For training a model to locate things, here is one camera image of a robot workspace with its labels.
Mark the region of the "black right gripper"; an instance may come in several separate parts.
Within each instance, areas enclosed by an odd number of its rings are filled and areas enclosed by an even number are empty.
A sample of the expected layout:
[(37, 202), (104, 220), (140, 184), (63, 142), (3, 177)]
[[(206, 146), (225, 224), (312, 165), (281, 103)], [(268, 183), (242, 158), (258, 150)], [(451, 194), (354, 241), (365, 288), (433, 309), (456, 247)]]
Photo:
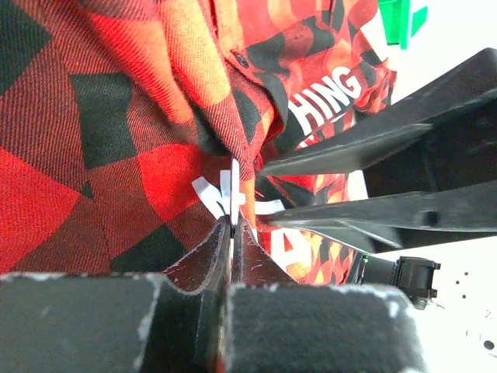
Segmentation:
[(276, 212), (268, 215), (269, 225), (314, 232), (362, 253), (496, 234), (494, 48), (479, 51), (372, 119), (404, 125), (360, 125), (267, 162), (259, 173), (365, 169), (373, 198)]

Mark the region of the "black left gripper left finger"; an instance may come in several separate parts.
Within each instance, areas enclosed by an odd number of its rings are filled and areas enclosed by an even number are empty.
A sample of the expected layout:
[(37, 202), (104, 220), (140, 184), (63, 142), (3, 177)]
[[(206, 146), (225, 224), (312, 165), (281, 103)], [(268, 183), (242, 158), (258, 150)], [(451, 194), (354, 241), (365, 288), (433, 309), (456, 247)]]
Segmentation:
[(3, 372), (212, 372), (231, 225), (157, 273), (1, 278)]

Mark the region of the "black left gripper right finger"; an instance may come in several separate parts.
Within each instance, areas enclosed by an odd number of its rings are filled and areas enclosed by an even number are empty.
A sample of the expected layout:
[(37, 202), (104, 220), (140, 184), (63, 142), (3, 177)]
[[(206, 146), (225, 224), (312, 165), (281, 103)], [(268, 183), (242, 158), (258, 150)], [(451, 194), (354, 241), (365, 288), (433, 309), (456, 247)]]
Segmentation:
[(227, 372), (427, 372), (414, 309), (382, 285), (301, 285), (258, 245), (247, 221), (234, 233), (225, 299)]

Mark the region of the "red black plaid shirt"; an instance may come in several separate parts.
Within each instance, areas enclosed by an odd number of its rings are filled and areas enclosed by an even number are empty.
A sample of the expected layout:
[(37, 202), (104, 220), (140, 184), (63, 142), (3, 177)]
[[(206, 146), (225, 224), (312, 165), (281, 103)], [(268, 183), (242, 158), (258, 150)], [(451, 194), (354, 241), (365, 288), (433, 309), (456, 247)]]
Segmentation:
[(391, 98), (375, 1), (3, 1), (1, 270), (162, 271), (229, 211), (304, 284), (353, 251), (264, 214), (348, 197), (345, 174), (257, 177)]

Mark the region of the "round pink brooch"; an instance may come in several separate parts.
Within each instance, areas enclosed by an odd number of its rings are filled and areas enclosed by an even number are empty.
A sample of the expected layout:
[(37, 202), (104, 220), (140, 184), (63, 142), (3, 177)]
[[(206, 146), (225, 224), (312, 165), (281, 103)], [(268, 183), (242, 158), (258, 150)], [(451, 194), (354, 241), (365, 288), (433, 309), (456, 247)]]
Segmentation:
[(231, 158), (231, 178), (230, 178), (230, 223), (231, 230), (234, 231), (238, 225), (240, 211), (240, 165), (235, 157)]

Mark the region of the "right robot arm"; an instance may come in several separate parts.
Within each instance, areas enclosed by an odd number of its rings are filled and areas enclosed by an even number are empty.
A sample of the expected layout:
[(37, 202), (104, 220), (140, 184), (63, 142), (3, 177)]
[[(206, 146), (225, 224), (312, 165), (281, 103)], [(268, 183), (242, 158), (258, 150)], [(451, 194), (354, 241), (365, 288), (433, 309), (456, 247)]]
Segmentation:
[(426, 372), (412, 312), (436, 297), (440, 265), (381, 254), (496, 234), (496, 51), (486, 48), (261, 176), (363, 171), (366, 200), (265, 217), (356, 251), (341, 286), (292, 284), (240, 232), (226, 298), (227, 372)]

